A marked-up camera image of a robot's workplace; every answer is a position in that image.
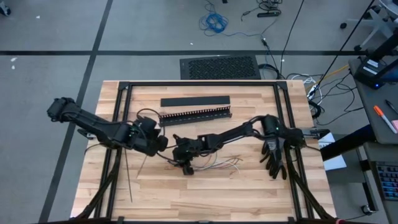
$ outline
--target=butcher block tabletop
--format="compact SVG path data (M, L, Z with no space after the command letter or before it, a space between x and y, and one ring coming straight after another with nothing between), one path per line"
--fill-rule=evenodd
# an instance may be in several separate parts
M312 127L313 121L302 81L286 82L296 127ZM118 85L119 81L103 82L95 111L97 116L112 120ZM235 128L257 115L277 116L275 95L271 86L201 86L198 83L195 86L134 86L128 120L134 121L136 113L143 108L166 114L228 106L160 107L161 98L225 95L231 97L231 118L167 126L165 135L169 139L169 146L175 144L173 134L196 139L201 134L218 134ZM282 91L280 95L285 123L288 124ZM124 110L125 96L126 91L123 93L119 118ZM140 115L158 121L157 115L151 111L143 111ZM261 130L259 122L254 127ZM94 144L98 142L89 141L88 147ZM274 180L269 176L265 162L259 163L263 157L262 144L262 141L252 137L242 138L224 145L218 151L217 158L215 154L211 157L194 158L192 164L197 167L211 164L215 159L226 161L239 158L239 162L236 167L228 167L226 164L219 169L198 170L192 176L183 175L180 168L174 167L159 156L149 157L134 150L123 149L112 219L117 220L119 216L124 216L125 220L140 221L287 221L287 217L295 217L289 177L283 180L279 174ZM318 142L314 139L308 139L307 144L318 147ZM172 158L172 150L173 148L166 149L162 154ZM82 212L98 190L105 152L104 147L94 146L85 154L71 217ZM308 188L325 210L335 216L320 152L303 148L302 159ZM299 188L298 192L301 211L306 217L305 202ZM109 192L106 192L102 217L106 213L108 195Z

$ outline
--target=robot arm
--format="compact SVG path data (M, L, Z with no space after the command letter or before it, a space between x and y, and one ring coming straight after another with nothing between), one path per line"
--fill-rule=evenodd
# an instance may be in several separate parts
M138 117L132 125L126 121L109 122L81 109L71 98L55 99L47 114L53 122L75 123L110 149L125 147L154 156L164 151L168 143L166 137L159 136L160 130L155 129L156 122L150 118Z
M253 129L252 125L258 121L261 122L264 135ZM282 162L279 138L288 140L296 147L305 145L303 132L300 129L286 128L286 126L279 123L279 119L275 116L256 116L248 122L221 134L204 134L198 136L197 139L180 138L174 135L177 143L177 147L173 150L174 162L182 168L184 175L193 175L194 171L191 168L190 161L194 157L214 153L225 144L244 137L255 137L264 141L262 153L265 154L265 157L262 161L269 157L266 169L269 170L274 179L276 179L280 170L282 171L282 178L287 178L286 169ZM267 142L272 140L275 141L275 147L270 148Z

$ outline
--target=marker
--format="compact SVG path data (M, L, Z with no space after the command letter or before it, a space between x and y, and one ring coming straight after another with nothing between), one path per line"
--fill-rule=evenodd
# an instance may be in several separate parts
M391 122L387 119L386 115L384 115L383 111L381 111L377 105L373 106L373 109L376 111L377 115L379 115L384 120L384 122L386 122L386 124L390 127L391 131L394 134L397 134L397 130L393 127Z
M394 105L390 101L386 100L386 103L395 113L398 114L398 111L396 110L396 108L394 107Z

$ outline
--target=orange marker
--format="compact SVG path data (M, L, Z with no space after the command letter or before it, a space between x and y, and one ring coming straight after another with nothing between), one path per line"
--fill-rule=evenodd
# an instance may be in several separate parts
M373 109L376 111L377 115L379 115L384 120L384 122L386 122L386 124L390 127L391 131L394 134L397 134L397 130L393 127L391 122L387 119L386 115L384 115L383 111L381 111L377 105L373 106Z

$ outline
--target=black cable tray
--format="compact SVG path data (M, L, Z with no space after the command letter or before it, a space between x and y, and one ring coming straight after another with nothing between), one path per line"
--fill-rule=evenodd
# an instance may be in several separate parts
M189 124L200 121L211 121L218 118L230 118L230 106L205 109L196 111L187 111L183 113L165 114L159 116L159 126L166 127L178 124Z

